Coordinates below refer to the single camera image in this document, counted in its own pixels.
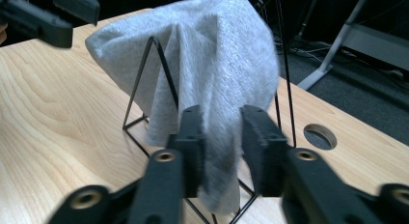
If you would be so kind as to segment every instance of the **dark floor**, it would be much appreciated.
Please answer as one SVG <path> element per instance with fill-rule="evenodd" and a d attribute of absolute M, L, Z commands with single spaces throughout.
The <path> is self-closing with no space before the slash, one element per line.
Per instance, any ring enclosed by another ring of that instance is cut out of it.
<path fill-rule="evenodd" d="M 290 80 L 298 84 L 319 67 L 318 59 L 322 60 L 327 50 L 308 53 L 293 50 L 288 55 Z M 332 70 L 308 92 L 409 145 L 409 82 L 403 79 L 402 72 L 390 66 L 367 65 L 361 58 L 341 53 L 332 65 Z"/>

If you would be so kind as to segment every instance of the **table surface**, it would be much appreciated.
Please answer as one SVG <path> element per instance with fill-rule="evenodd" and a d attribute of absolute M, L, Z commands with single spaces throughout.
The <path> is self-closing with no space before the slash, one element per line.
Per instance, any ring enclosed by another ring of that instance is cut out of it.
<path fill-rule="evenodd" d="M 76 28 L 72 49 L 37 40 L 0 48 L 0 223 L 44 223 L 81 186 L 102 184 L 116 191 L 143 176 L 147 159 L 122 131 L 129 96 L 84 44 L 92 32 L 118 18 Z M 408 147 L 291 88 L 299 147 L 317 151 L 346 183 L 368 193 L 386 182 L 409 184 Z M 284 81 L 279 98 L 283 128 L 291 136 Z M 269 113 L 275 116 L 273 105 Z M 134 106 L 131 118 L 140 115 Z M 331 151 L 312 146 L 303 135 L 308 124 L 330 128 L 338 145 Z M 142 143 L 145 129 L 132 130 Z M 250 178 L 244 166 L 240 175 L 245 182 Z M 185 215 L 186 223 L 200 223 L 190 209 Z M 219 217 L 219 222 L 228 219 Z M 283 222 L 279 199 L 272 198 L 258 198 L 239 221 Z"/>

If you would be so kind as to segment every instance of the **gray towel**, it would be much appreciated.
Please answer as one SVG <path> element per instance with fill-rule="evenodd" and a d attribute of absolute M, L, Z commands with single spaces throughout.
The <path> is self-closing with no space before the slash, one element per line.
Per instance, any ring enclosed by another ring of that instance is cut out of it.
<path fill-rule="evenodd" d="M 247 0 L 187 0 L 111 23 L 86 39 L 95 61 L 130 95 L 147 40 L 164 48 L 177 87 L 177 112 L 156 50 L 152 49 L 135 101 L 150 117 L 147 142 L 165 146 L 181 111 L 199 104 L 206 136 L 199 198 L 209 211 L 239 207 L 239 107 L 267 109 L 279 66 L 272 33 Z"/>

